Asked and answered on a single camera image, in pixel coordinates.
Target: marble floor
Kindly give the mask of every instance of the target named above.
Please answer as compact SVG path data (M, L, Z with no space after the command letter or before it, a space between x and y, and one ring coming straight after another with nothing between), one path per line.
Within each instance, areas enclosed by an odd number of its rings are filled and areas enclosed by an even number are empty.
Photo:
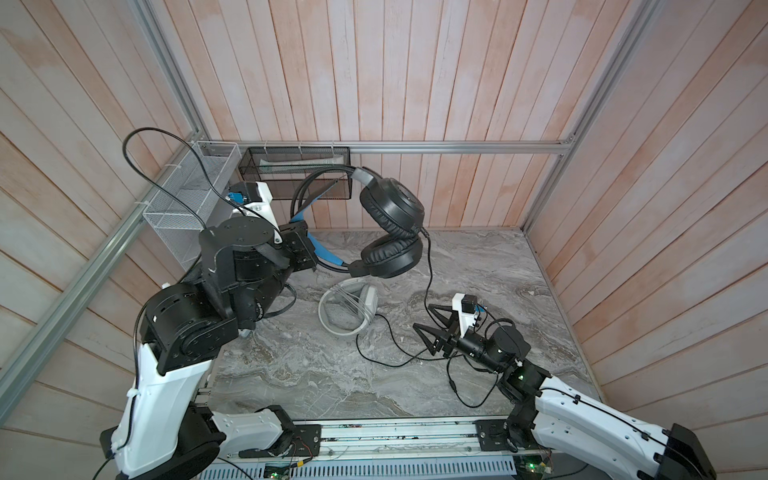
M354 260L365 245L380 235L316 234L347 261ZM517 323L531 344L528 359L597 398L522 233L504 230L431 235L435 280L429 303L450 305L456 292L477 295L496 318L507 317ZM283 315L259 323L253 335L222 348L209 407L225 413L245 413L279 404L294 419L509 413L510 403L498 390L480 408L463 406L449 387L445 361L414 361L398 369L380 366L360 357L354 339L339 339L325 331L317 317L317 302L344 278L347 276L324 269L294 273L289 283L298 292L296 305ZM428 279L426 254L408 273L389 280L371 279L379 291L378 313L389 319L397 340L411 353L423 348L411 325L430 324L422 305ZM288 302L287 292L283 295L275 300L272 310ZM359 344L366 356L382 362L396 364L407 359L393 344L385 321L378 317L361 333ZM475 372L460 359L451 362L451 375L459 395L469 404L482 400L495 378Z

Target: wooden wall panel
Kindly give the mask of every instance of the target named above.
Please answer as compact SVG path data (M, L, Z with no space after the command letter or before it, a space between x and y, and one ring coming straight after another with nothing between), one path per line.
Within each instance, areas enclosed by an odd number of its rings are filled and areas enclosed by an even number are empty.
M191 126L125 0L3 2L0 57L2 364L147 191L122 138ZM128 151L154 177L174 142L147 133ZM181 273L156 237L131 246L0 430L4 478L93 475L133 381L136 315Z
M209 130L222 139L482 141L567 137L639 1L152 3L194 100L215 124ZM696 15L680 20L692 28ZM360 161L418 190L430 227L514 227L554 157ZM323 229L376 227L356 197L317 202L307 220Z
M766 24L668 2L529 232L608 402L724 478L768 467Z

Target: metal base plate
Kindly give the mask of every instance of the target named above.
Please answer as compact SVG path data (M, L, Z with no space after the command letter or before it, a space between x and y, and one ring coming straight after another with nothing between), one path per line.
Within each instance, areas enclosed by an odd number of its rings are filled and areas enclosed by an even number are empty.
M296 425L296 434L291 442L296 444L296 449L290 447L288 455L295 458L317 457L320 454L320 433L323 426L319 424ZM240 458L266 458L271 457L264 450L243 450L239 453Z
M507 446L506 420L475 420L480 449L483 452L501 452L509 450Z

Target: wire mesh basket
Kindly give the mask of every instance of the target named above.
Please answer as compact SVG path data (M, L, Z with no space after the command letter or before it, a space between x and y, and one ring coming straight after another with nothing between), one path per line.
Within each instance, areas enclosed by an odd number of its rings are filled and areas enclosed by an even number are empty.
M198 141L192 144L192 148L200 155L211 183L218 192L222 192L240 159L237 144ZM219 200L211 190L192 152L184 155L161 185L204 221L208 220ZM159 190L144 211L144 219L157 232L181 266L184 269L191 266L200 252L200 244L197 242L197 235L203 229L200 221L189 210Z
M249 147L238 168L243 180L265 182L274 200L291 200L302 180L318 168L329 165L350 165L349 148ZM312 183L310 191L320 191L332 185L321 199L349 200L352 198L352 178L339 180L345 175L323 174Z

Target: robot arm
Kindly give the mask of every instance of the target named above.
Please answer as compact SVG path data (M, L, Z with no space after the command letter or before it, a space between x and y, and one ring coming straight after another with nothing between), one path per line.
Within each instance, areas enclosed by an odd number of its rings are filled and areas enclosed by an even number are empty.
M279 406L224 415L191 404L221 346L265 316L289 275L316 265L303 221L277 231L266 185L232 190L263 217L233 217L200 232L200 262L152 296L137 320L137 378L120 425L101 434L120 480L192 478L218 455L283 454L295 428Z
M630 480L693 480L716 478L714 468L695 434L675 424L671 431L642 422L571 388L525 359L530 345L509 319L485 338L466 319L479 311L477 297L457 294L453 305L429 306L444 329L414 324L434 355L460 353L501 374L498 389L514 403L501 428L483 429L478 436L488 450L557 449L593 465L612 478ZM446 317L441 312L451 312Z

